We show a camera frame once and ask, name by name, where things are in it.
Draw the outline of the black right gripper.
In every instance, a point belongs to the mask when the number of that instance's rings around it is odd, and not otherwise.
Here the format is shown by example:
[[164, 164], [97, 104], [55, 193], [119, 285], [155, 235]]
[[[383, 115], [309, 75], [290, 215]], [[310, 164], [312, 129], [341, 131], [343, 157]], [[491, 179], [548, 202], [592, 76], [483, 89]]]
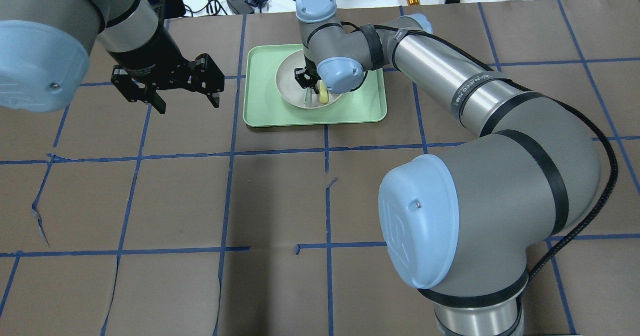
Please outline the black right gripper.
[[318, 75], [309, 68], [295, 68], [294, 79], [298, 85], [306, 89], [306, 95], [320, 95], [322, 81], [318, 80]]

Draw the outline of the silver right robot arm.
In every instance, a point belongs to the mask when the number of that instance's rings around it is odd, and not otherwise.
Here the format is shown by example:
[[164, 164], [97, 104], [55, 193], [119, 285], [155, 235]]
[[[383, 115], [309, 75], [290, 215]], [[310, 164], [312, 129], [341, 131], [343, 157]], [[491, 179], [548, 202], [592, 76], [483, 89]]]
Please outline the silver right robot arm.
[[343, 30], [336, 0], [295, 0], [302, 88], [356, 90], [391, 64], [475, 140], [392, 169], [378, 191], [398, 275], [446, 336], [521, 336], [522, 293], [598, 215], [618, 178], [610, 141], [575, 108], [433, 34], [422, 14]]

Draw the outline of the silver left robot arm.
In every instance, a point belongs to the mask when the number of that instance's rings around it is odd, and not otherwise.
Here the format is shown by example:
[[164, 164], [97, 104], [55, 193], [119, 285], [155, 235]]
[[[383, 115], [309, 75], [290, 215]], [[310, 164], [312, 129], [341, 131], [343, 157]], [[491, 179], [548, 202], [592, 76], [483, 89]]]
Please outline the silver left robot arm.
[[64, 109], [98, 42], [114, 59], [110, 81], [129, 102], [166, 111], [160, 90], [201, 93], [217, 108], [225, 76], [206, 53], [189, 61], [164, 27], [180, 0], [1, 0], [1, 105]]

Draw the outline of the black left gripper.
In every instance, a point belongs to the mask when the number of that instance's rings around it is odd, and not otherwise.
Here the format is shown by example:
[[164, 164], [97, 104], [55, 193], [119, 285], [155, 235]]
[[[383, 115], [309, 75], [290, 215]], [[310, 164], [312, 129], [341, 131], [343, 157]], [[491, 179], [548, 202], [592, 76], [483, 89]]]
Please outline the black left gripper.
[[209, 54], [203, 53], [194, 61], [179, 61], [169, 65], [157, 63], [137, 70], [126, 70], [115, 65], [111, 83], [128, 102], [150, 104], [159, 114], [165, 114], [167, 104], [158, 90], [185, 89], [206, 96], [214, 108], [220, 106], [220, 93], [224, 91], [226, 77]]

